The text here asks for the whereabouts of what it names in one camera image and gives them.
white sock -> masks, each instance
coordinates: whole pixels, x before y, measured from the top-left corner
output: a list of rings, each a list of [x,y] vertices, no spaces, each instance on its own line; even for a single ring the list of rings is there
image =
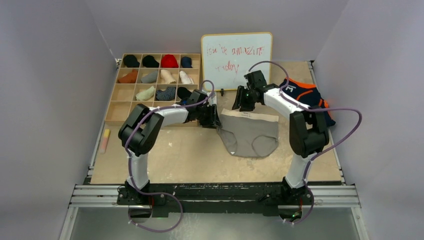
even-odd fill
[[[179,72],[179,77],[181,78],[182,84],[195,84],[193,79],[184,71]]]

gray sock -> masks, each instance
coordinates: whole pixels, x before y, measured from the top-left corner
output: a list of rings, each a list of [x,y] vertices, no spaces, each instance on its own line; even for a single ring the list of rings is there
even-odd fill
[[[144,84],[154,83],[156,82],[156,79],[158,79],[158,74],[159,74],[159,71],[151,72],[147,74],[146,76],[142,77],[141,82]]]

gray wall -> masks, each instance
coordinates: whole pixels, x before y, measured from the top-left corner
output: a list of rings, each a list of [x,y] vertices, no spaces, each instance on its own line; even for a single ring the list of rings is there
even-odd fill
[[[1,0],[0,29],[0,238],[57,239],[114,60],[84,0]]]
[[[116,58],[201,51],[205,34],[271,32],[273,59],[313,60],[348,0],[86,0]]]
[[[375,240],[424,236],[423,23],[420,0],[350,0],[314,65],[332,106],[363,113],[337,152]],[[333,114],[338,140],[357,117]]]

red beanie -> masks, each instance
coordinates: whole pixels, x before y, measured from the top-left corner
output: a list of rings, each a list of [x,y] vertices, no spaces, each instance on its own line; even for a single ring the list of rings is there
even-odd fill
[[[178,62],[175,59],[174,55],[166,54],[162,57],[160,61],[161,68],[178,68]]]

chalk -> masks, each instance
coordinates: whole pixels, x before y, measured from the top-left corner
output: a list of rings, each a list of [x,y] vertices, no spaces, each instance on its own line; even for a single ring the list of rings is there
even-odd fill
[[[103,133],[103,139],[101,140],[101,146],[98,152],[104,154],[106,152],[106,147],[108,146],[109,135],[111,134],[110,129],[105,129]]]

